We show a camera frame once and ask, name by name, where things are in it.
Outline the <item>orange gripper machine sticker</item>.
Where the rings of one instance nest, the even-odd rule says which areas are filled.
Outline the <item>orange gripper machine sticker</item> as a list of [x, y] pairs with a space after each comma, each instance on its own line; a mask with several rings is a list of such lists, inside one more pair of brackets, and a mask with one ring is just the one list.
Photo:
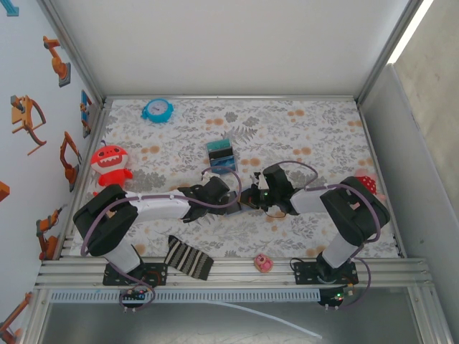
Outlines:
[[[47, 123], [46, 117], [38, 103], [32, 98], [30, 98], [28, 95], [22, 97], [12, 95], [10, 97], [10, 103], [11, 123], [13, 125], [18, 123], [20, 124], [18, 128], [13, 129], [12, 133], [15, 134], [21, 130], [24, 130], [36, 144], [36, 146], [33, 149], [31, 149], [30, 152], [27, 153], [27, 155], [30, 156], [47, 143], [46, 140], [40, 140], [37, 134], [35, 133], [36, 129], [42, 127]], [[38, 123], [37, 125], [33, 123], [33, 111], [35, 111], [40, 118], [40, 123]]]

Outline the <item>aluminium frame bar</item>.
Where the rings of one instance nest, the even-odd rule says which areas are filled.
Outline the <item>aluminium frame bar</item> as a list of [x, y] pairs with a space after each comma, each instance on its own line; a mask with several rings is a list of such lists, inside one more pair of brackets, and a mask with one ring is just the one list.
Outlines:
[[[370, 272], [364, 266], [369, 265]], [[356, 262], [359, 287], [371, 277], [372, 287], [431, 286], [433, 278], [425, 259], [365, 259]], [[39, 269], [34, 287], [37, 289], [103, 288], [106, 261], [95, 257], [63, 257], [46, 261]], [[168, 268], [166, 287], [191, 288], [287, 288], [295, 286], [295, 278], [288, 259], [275, 259], [273, 269], [258, 272], [250, 259], [216, 259], [206, 281], [193, 279]]]
[[64, 50], [67, 52], [85, 86], [91, 92], [93, 99], [97, 102], [99, 108], [103, 108], [106, 96], [97, 83], [95, 75], [90, 71], [89, 64], [84, 59], [82, 50], [77, 46], [70, 27], [66, 24], [63, 15], [58, 10], [55, 0], [35, 1], [57, 35], [58, 40], [63, 45]]
[[433, 1], [434, 0], [408, 0], [388, 40], [384, 44], [372, 71], [358, 96], [355, 98], [358, 106], [367, 99], [384, 67], [398, 60]]
[[90, 158], [98, 147], [103, 131], [105, 130], [107, 115], [109, 109], [104, 105], [101, 110], [98, 111], [98, 115], [95, 119], [95, 124], [90, 135], [90, 140], [85, 155], [83, 156], [82, 165], [80, 167], [80, 173], [75, 186], [74, 193], [72, 194], [70, 205], [67, 207], [65, 222], [62, 225], [62, 230], [59, 235], [57, 247], [53, 260], [59, 260], [62, 257], [62, 250], [64, 249], [65, 242], [68, 237], [72, 236], [74, 231], [74, 224], [72, 217], [74, 213], [82, 206], [85, 200], [86, 188], [89, 184], [91, 176]]
[[107, 95], [105, 101], [114, 100], [152, 100], [164, 98], [167, 100], [311, 100], [311, 101], [351, 101], [352, 95]]

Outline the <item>black beige striped sock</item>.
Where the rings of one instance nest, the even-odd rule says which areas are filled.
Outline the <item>black beige striped sock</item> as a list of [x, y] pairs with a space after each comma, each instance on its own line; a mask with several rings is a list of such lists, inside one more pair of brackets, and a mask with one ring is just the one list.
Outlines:
[[203, 251], [169, 235], [168, 253], [164, 263], [197, 280], [208, 279], [214, 260]]

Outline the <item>small pink bear figurine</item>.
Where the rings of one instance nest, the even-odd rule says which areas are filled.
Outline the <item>small pink bear figurine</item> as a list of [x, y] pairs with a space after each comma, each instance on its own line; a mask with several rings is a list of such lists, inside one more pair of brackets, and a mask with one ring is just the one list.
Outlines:
[[265, 254], [258, 254], [254, 258], [255, 268], [262, 273], [268, 273], [273, 268], [273, 261]]

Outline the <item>red shark plush toy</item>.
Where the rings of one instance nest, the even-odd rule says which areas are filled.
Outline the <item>red shark plush toy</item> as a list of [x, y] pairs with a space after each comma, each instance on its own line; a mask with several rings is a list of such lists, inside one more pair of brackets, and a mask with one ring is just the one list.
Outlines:
[[107, 187], [118, 185], [122, 189], [133, 173], [126, 168], [128, 153], [119, 145], [105, 145], [94, 152], [90, 159], [90, 167], [98, 174], [98, 185]]

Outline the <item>floral patterned tablecloth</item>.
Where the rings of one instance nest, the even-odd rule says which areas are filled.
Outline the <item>floral patterned tablecloth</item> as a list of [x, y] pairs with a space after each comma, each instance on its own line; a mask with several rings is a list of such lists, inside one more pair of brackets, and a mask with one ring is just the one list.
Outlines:
[[[143, 100], [114, 100], [103, 140], [128, 152], [133, 178], [125, 187], [143, 194], [196, 184], [209, 164], [206, 144], [229, 138], [237, 174], [230, 188], [281, 163], [294, 186], [338, 183], [359, 168], [376, 173], [356, 104], [307, 100], [174, 100], [168, 122], [141, 117]], [[325, 213], [284, 216], [277, 208], [237, 216], [208, 214], [190, 224], [177, 219], [136, 224], [126, 239], [144, 257], [162, 257], [169, 235], [214, 258], [314, 257], [336, 235]]]

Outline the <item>blue orange machine sticker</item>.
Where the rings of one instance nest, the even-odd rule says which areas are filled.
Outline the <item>blue orange machine sticker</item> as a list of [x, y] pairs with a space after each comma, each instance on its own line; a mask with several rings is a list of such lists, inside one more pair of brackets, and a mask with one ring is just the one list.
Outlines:
[[90, 99], [86, 91], [81, 90], [80, 97], [80, 121], [82, 123], [82, 136], [83, 138], [88, 137], [92, 131], [92, 115], [91, 110], [93, 109], [93, 102]]

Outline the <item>black VIP card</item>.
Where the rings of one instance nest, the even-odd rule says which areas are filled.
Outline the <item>black VIP card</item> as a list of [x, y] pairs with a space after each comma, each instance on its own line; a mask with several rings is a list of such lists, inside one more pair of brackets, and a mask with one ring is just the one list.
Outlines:
[[228, 147], [225, 149], [220, 149], [220, 150], [212, 150], [208, 153], [209, 159], [212, 160], [217, 160], [217, 159], [222, 159], [222, 158], [229, 158], [234, 155], [232, 147]]

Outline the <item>blue VIP card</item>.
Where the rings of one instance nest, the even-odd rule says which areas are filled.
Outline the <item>blue VIP card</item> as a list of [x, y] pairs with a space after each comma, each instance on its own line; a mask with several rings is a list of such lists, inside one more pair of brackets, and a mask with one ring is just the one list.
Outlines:
[[230, 171], [237, 171], [237, 164], [234, 156], [212, 159], [209, 161], [211, 172], [219, 175], [227, 174]]

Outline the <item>small circuit board with LEDs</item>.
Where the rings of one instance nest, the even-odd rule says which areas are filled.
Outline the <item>small circuit board with LEDs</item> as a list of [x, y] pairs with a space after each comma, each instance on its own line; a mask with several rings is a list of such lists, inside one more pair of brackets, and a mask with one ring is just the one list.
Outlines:
[[349, 286], [320, 289], [320, 300], [318, 301], [318, 304], [323, 306], [326, 310], [338, 309], [344, 299], [352, 296], [353, 293], [354, 288]]
[[123, 301], [144, 302], [146, 300], [147, 293], [147, 290], [130, 289], [121, 294], [121, 299]]

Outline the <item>blue round alarm clock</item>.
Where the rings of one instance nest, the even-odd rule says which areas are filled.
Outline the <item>blue round alarm clock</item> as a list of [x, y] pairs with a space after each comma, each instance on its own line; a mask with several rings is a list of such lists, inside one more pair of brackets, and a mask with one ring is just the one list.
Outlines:
[[141, 117], [152, 123], [166, 123], [171, 118], [174, 106], [163, 98], [156, 98], [147, 103], [141, 112]]

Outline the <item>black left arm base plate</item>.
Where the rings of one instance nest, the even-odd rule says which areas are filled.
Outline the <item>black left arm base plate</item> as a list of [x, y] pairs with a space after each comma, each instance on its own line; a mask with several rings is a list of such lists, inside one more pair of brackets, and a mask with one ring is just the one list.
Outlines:
[[165, 285], [167, 280], [168, 267], [164, 263], [143, 263], [139, 267], [135, 268], [128, 275], [131, 278], [127, 278], [124, 275], [117, 272], [111, 264], [106, 264], [105, 271], [103, 273], [103, 285], [105, 286], [127, 286], [134, 285], [137, 280], [142, 280], [146, 284], [155, 287], [158, 285]]

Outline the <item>pink polka dot plush toy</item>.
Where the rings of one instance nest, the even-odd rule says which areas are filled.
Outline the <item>pink polka dot plush toy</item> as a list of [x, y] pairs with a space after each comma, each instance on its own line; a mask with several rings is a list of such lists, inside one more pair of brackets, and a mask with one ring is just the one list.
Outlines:
[[386, 196], [379, 192], [377, 188], [378, 176], [376, 173], [370, 172], [368, 169], [359, 168], [355, 171], [354, 177], [357, 178], [362, 185], [381, 202], [386, 201]]

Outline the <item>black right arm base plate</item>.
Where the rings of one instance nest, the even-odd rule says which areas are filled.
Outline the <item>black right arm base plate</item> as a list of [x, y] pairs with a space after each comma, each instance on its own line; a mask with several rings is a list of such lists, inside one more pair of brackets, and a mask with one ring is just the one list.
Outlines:
[[292, 263], [297, 285], [345, 285], [359, 283], [356, 265], [345, 262], [339, 268], [332, 268], [325, 262]]

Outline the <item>clear acrylic card box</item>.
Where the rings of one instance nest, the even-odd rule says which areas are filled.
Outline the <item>clear acrylic card box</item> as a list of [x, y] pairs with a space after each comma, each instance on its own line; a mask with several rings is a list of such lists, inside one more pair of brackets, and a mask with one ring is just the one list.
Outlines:
[[[231, 142], [231, 140], [230, 140], [229, 138], [225, 138], [225, 139], [223, 139], [223, 140], [229, 140], [229, 141]], [[232, 142], [231, 142], [231, 144], [232, 144]], [[206, 148], [207, 148], [207, 147], [206, 147]], [[233, 148], [232, 148], [232, 149], [233, 149]], [[234, 152], [234, 151], [233, 151], [233, 152]], [[209, 151], [207, 150], [207, 156], [208, 156], [208, 153], [209, 153]], [[235, 157], [235, 155], [233, 155], [233, 156]], [[208, 156], [208, 158], [209, 158], [209, 156]], [[236, 158], [235, 158], [235, 160], [236, 160]], [[210, 161], [210, 159], [209, 159], [209, 161]]]

